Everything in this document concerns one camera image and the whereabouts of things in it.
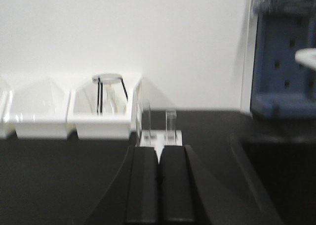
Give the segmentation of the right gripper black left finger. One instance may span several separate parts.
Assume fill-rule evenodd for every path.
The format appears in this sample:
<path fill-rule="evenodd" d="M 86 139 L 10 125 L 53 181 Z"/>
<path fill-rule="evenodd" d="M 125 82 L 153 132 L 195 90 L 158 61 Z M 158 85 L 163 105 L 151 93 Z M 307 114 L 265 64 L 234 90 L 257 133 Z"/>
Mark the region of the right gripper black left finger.
<path fill-rule="evenodd" d="M 157 225 L 158 160 L 152 147 L 127 149 L 123 164 L 85 225 Z"/>

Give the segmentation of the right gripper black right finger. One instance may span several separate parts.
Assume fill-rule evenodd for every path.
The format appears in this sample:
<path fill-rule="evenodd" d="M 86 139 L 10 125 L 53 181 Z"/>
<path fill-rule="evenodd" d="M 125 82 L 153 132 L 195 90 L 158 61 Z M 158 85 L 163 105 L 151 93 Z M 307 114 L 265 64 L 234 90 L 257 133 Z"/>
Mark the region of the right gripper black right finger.
<path fill-rule="evenodd" d="M 163 222 L 168 225 L 280 225 L 282 220 L 243 155 L 227 173 L 208 168 L 189 145 L 161 154 Z"/>

